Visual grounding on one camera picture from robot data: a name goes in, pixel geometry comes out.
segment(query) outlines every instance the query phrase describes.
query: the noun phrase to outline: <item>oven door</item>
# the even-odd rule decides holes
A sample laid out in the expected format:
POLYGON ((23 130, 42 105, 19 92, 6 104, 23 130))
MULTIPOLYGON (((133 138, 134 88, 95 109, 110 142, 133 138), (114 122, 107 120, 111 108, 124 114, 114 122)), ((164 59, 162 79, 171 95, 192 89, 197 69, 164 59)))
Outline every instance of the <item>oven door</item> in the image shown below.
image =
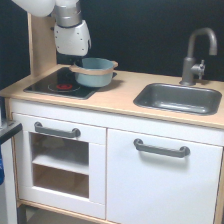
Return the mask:
POLYGON ((106 129, 13 118, 23 125, 15 137, 19 198, 104 219, 106 129))

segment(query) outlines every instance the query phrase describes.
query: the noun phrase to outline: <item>sink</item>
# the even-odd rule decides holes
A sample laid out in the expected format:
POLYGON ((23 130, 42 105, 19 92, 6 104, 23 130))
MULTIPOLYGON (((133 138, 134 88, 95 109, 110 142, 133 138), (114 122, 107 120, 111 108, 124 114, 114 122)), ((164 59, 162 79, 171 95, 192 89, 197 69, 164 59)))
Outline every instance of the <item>sink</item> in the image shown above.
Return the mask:
POLYGON ((134 103, 140 107, 197 115, 212 115, 219 108, 222 94, 212 89, 154 83, 146 86, 134 103))

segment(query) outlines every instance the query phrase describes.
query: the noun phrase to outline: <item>handle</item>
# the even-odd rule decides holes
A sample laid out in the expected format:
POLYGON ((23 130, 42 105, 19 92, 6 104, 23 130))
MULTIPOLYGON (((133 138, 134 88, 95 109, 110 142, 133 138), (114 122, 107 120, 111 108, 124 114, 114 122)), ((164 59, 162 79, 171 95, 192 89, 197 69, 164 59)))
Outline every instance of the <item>handle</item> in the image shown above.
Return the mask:
POLYGON ((34 124, 35 131, 41 134, 47 134, 47 135, 55 135, 58 137, 64 137, 64 138, 77 138, 81 135, 81 132, 79 129, 74 128, 71 132, 67 131, 61 131, 57 129, 51 129, 51 128, 45 128, 42 126, 40 122, 36 122, 34 124))
POLYGON ((82 73, 85 75, 106 75, 109 73, 112 73, 114 71, 114 68, 118 66, 118 63, 116 61, 112 61, 113 67, 109 69, 86 69, 78 67, 77 65, 72 65, 69 67, 70 71, 82 73))
POLYGON ((112 61, 112 63, 114 64, 114 68, 118 66, 118 63, 116 61, 112 61))
POLYGON ((180 150, 165 149, 150 145, 144 145, 141 139, 135 139, 134 145, 138 151, 149 152, 164 156, 184 158, 185 156, 188 156, 190 154, 190 149, 186 146, 182 146, 180 150))

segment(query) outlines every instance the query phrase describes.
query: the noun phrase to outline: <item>stovetop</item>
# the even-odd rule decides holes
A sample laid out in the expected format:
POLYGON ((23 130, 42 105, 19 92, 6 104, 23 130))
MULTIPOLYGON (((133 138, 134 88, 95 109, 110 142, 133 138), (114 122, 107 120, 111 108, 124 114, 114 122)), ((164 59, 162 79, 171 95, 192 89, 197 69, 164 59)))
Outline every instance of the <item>stovetop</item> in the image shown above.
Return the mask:
POLYGON ((69 68, 61 68, 24 89, 24 91, 76 99, 88 99, 99 89, 79 85, 75 80, 75 74, 69 68))

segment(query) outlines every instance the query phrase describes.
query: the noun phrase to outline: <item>metal handle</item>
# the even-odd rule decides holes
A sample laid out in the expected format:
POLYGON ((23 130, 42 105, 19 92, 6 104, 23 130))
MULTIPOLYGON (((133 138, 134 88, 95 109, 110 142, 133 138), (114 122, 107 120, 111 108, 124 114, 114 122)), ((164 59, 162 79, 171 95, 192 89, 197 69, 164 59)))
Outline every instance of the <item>metal handle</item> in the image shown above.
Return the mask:
POLYGON ((41 134, 47 134, 47 135, 55 135, 58 137, 64 137, 64 138, 77 138, 81 135, 81 132, 79 129, 74 128, 71 132, 69 131, 61 131, 57 129, 51 129, 51 128, 45 128, 42 126, 40 122, 36 122, 34 124, 35 131, 41 134))
POLYGON ((134 145, 138 151, 149 152, 164 156, 184 158, 185 156, 188 156, 190 154, 190 149, 186 146, 182 146, 180 150, 165 149, 150 145, 144 145, 141 139, 135 139, 134 145))

